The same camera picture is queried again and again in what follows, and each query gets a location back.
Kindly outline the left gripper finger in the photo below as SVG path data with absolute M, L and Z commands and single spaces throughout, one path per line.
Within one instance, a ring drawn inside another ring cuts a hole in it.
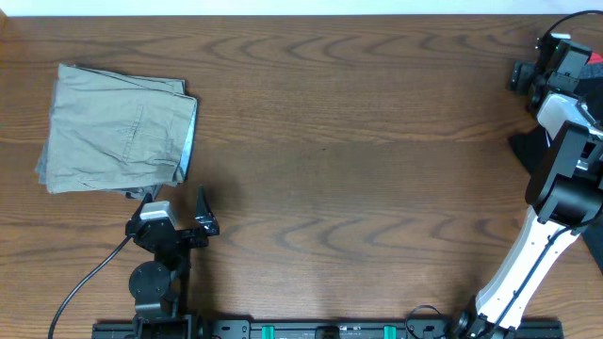
M 148 202 L 152 202 L 154 200 L 153 195 L 151 193 L 146 193 L 144 198 L 141 200 L 141 203 L 139 205 L 139 207 L 137 208 L 137 210 L 135 211 L 135 213 L 133 214 L 133 216 L 131 217 L 131 221 L 132 222 L 139 222 L 140 221 L 140 214 L 142 212 L 142 209 L 144 207 L 144 205 Z
M 198 189 L 195 220 L 204 231 L 216 231 L 218 229 L 218 221 L 206 200 L 203 186 L 199 186 Z

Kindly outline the black leggings red waistband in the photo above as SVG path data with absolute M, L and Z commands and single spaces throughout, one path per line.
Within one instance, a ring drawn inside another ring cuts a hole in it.
M 584 94 L 590 94 L 602 86 L 602 55 L 594 53 L 592 59 L 587 63 L 580 74 L 579 89 Z M 583 235 L 590 254 L 595 260 L 599 270 L 602 270 L 602 230 L 589 229 Z

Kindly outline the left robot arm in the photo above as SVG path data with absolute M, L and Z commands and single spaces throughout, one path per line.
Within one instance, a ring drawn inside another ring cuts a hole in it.
M 199 338 L 203 327 L 187 312 L 187 286 L 191 268 L 190 252 L 208 245 L 220 226 L 205 197 L 198 189 L 194 220 L 197 226 L 178 230 L 167 201 L 155 202 L 148 194 L 127 221 L 125 235 L 154 259 L 136 267 L 128 288 L 135 299 L 135 339 Z

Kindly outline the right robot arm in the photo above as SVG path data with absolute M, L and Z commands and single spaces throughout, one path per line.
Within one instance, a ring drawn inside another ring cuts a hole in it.
M 525 309 L 560 255 L 602 226 L 602 70 L 590 47 L 545 34 L 533 62 L 516 62 L 509 90 L 528 97 L 538 126 L 510 138 L 530 173 L 524 224 L 492 280 L 470 301 L 450 338 L 561 338 L 556 320 Z

